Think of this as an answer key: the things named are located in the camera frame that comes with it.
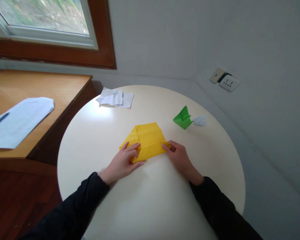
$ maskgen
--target hand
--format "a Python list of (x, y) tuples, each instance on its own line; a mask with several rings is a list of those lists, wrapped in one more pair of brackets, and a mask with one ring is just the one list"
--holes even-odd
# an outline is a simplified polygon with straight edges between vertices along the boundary
[(130, 173), (144, 164), (143, 162), (136, 162), (135, 164), (132, 164), (129, 161), (131, 157), (138, 157), (136, 149), (140, 147), (140, 143), (135, 143), (127, 148), (128, 144), (129, 142), (126, 142), (119, 152), (114, 156), (109, 166), (99, 173), (99, 176), (105, 184), (109, 185), (114, 181), (128, 176)]
[(168, 141), (168, 143), (172, 145), (171, 149), (164, 144), (162, 147), (167, 152), (173, 165), (182, 172), (193, 185), (198, 186), (202, 184), (204, 178), (190, 162), (185, 146), (171, 140)]

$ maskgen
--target green origami figure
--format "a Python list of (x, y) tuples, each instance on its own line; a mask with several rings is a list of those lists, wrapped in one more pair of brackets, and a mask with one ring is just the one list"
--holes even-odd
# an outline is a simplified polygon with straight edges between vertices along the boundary
[(173, 121), (178, 124), (183, 129), (186, 129), (191, 125), (193, 121), (190, 121), (191, 115), (188, 113), (188, 107), (184, 106), (181, 112), (173, 119)]

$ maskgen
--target window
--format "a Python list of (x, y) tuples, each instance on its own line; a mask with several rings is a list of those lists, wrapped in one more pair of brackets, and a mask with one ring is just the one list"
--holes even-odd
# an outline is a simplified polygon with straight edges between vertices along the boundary
[(107, 0), (0, 0), (0, 57), (116, 68)]

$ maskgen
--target electrical outlet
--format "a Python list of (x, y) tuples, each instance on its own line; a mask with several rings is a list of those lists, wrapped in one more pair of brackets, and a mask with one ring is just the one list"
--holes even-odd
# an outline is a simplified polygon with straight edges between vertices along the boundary
[(219, 83), (219, 86), (229, 92), (233, 92), (233, 90), (235, 90), (241, 82), (242, 81), (238, 78), (228, 74), (222, 79), (222, 81)]
[(221, 68), (217, 68), (217, 70), (212, 74), (210, 77), (210, 81), (213, 83), (217, 83), (218, 80), (226, 73), (225, 70), (222, 70)]

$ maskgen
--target yellow origami paper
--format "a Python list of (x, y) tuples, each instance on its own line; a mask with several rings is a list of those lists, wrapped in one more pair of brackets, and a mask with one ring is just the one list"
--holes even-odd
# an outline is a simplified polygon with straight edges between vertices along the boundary
[(138, 158), (131, 158), (130, 162), (132, 163), (145, 161), (156, 155), (164, 153), (165, 151), (161, 146), (162, 144), (165, 144), (171, 148), (171, 144), (165, 140), (157, 123), (148, 123), (135, 126), (126, 140), (124, 140), (124, 142), (121, 144), (119, 149), (121, 149), (127, 141), (129, 141), (127, 147), (134, 143), (141, 143), (141, 146), (137, 148), (139, 156)]

